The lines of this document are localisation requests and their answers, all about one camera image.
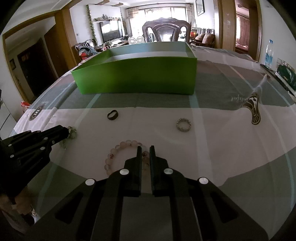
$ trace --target ceiling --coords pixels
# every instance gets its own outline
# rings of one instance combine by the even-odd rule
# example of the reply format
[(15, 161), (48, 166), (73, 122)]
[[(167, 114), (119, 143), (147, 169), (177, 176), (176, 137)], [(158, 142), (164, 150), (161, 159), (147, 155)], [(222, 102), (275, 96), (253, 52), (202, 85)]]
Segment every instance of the ceiling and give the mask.
[(26, 0), (14, 13), (4, 29), (4, 33), (14, 26), (38, 15), (59, 10), (71, 0)]
[(54, 22), (54, 17), (33, 23), (9, 36), (5, 40), (7, 51), (9, 52), (29, 40), (34, 39), (37, 41), (45, 33), (47, 26), (52, 22)]
[[(82, 0), (77, 5), (97, 4), (103, 0)], [(194, 0), (110, 0), (105, 5), (115, 5), (119, 2), (123, 3), (122, 8), (129, 8), (133, 6), (145, 5), (145, 4), (157, 4), (157, 3), (193, 3)]]
[(239, 8), (237, 5), (238, 4), (243, 4), (246, 7), (249, 7), (248, 2), (251, 0), (235, 0), (235, 9), (237, 11), (238, 14), (245, 16), (247, 18), (249, 18), (249, 10), (245, 9), (245, 8)]
[[(71, 0), (26, 0), (14, 13), (4, 28), (4, 33), (16, 25), (38, 15), (63, 8)], [(78, 5), (97, 4), (103, 0), (82, 0)], [(110, 0), (106, 5), (123, 3), (123, 8), (157, 3), (193, 3), (195, 0)]]

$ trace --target silver ring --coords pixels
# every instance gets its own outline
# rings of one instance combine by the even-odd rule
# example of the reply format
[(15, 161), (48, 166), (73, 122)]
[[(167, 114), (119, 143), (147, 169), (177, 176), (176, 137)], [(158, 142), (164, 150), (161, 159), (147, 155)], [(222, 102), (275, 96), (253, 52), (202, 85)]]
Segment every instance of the silver ring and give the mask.
[[(181, 123), (181, 122), (186, 122), (186, 123), (188, 123), (189, 127), (186, 128), (186, 129), (183, 128), (183, 127), (180, 127), (180, 123)], [(179, 131), (182, 131), (182, 132), (188, 132), (188, 131), (190, 131), (190, 129), (191, 129), (191, 121), (188, 120), (188, 119), (186, 119), (186, 118), (180, 118), (180, 119), (177, 121), (176, 126), (177, 126), (177, 129), (178, 129)]]

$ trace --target ceiling beam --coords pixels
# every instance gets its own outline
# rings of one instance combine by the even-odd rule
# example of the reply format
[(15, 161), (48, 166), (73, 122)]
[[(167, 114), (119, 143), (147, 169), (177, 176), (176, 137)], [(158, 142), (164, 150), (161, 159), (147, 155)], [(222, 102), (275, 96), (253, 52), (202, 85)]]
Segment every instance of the ceiling beam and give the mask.
[(104, 4), (108, 3), (108, 2), (110, 2), (110, 1), (109, 0), (104, 0), (103, 2), (99, 2), (96, 5), (104, 5)]
[(121, 5), (123, 5), (123, 3), (119, 3), (119, 4), (115, 4), (115, 5), (112, 5), (113, 7), (119, 7), (119, 6), (121, 6)]

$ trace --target television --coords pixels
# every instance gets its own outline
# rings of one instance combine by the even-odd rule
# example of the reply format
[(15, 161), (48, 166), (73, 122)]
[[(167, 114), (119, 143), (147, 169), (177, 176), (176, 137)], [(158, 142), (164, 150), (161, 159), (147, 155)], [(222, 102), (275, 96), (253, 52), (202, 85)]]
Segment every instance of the television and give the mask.
[(121, 21), (102, 21), (100, 22), (103, 42), (108, 42), (123, 37)]

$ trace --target hanging vine plant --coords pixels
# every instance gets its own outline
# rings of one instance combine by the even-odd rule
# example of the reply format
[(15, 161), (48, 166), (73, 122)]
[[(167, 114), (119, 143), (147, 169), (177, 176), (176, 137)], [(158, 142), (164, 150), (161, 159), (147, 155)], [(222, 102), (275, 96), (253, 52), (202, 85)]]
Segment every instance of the hanging vine plant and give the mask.
[(89, 10), (89, 5), (86, 5), (86, 10), (87, 10), (87, 16), (89, 17), (89, 25), (91, 27), (91, 34), (92, 34), (93, 39), (94, 39), (94, 45), (98, 46), (98, 40), (96, 38), (96, 33), (94, 32), (94, 23), (91, 20), (91, 12)]

